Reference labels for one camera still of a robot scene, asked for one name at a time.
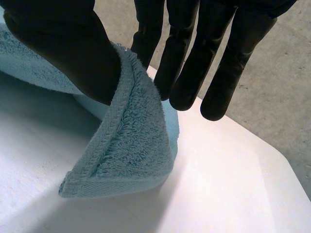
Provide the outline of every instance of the terry cloth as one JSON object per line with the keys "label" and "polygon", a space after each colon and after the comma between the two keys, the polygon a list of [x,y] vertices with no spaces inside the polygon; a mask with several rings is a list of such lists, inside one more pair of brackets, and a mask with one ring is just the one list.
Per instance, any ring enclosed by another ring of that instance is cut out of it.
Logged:
{"label": "terry cloth", "polygon": [[62,72],[21,44],[0,18],[0,71],[30,84],[73,94],[102,120],[60,186],[59,195],[64,198],[151,189],[163,183],[173,168],[179,135],[177,112],[168,101],[161,103],[137,55],[113,45],[121,59],[121,77],[111,106],[106,106],[83,95]]}

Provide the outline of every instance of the gloved hand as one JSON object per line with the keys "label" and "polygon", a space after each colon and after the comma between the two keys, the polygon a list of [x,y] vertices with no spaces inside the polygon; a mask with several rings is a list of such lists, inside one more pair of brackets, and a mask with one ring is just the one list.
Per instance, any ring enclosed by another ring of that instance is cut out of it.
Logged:
{"label": "gloved hand", "polygon": [[110,105],[121,64],[95,0],[0,0],[12,34],[91,99]]}
{"label": "gloved hand", "polygon": [[[221,119],[255,46],[277,17],[294,3],[295,0],[167,0],[170,35],[155,76],[162,100],[170,98],[171,105],[180,111],[192,106],[234,16],[227,47],[201,105],[203,117]],[[139,30],[131,50],[148,67],[161,36],[164,0],[135,0],[135,6]],[[197,36],[181,70],[198,7]]]}
{"label": "gloved hand", "polygon": [[[273,27],[276,17],[294,2],[167,0],[170,36],[155,77],[162,99],[170,98],[177,110],[191,107],[236,11],[227,48],[201,106],[206,119],[220,119],[256,44]],[[65,73],[85,95],[109,105],[121,65],[93,11],[94,3],[95,0],[0,0],[7,26],[17,39]],[[180,73],[199,3],[197,36]],[[135,6],[139,30],[131,49],[147,67],[161,37],[164,0],[135,0]]]}

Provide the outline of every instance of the glove finger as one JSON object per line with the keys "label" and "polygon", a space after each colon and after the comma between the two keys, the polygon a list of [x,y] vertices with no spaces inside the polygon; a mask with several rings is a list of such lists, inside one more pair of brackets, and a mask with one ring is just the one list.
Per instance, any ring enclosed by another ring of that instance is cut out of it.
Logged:
{"label": "glove finger", "polygon": [[191,41],[199,0],[167,0],[170,35],[155,76],[162,100],[167,100]]}
{"label": "glove finger", "polygon": [[164,0],[134,0],[134,3],[139,26],[131,51],[148,68],[162,33]]}
{"label": "glove finger", "polygon": [[197,36],[170,95],[175,109],[185,111],[193,105],[235,10],[218,1],[200,2]]}

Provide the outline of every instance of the white surface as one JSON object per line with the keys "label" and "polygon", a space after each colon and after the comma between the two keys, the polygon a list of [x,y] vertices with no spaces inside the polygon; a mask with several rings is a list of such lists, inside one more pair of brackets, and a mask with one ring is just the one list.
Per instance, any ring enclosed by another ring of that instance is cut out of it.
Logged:
{"label": "white surface", "polygon": [[200,103],[179,113],[162,187],[64,200],[58,187],[99,121],[67,95],[0,77],[0,232],[310,233],[311,203],[285,158],[227,117],[204,120]]}

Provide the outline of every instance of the gray floor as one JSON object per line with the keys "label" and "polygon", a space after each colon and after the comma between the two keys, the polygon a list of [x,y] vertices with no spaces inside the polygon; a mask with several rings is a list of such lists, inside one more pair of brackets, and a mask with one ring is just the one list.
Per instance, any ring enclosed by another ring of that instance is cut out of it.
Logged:
{"label": "gray floor", "polygon": [[[130,47],[138,23],[133,0],[97,0],[109,38]],[[277,148],[311,199],[311,1],[298,1],[279,17],[257,46],[227,116]],[[169,33],[165,12],[161,41],[151,66],[158,68]],[[199,93],[204,94],[224,51],[229,30]]]}

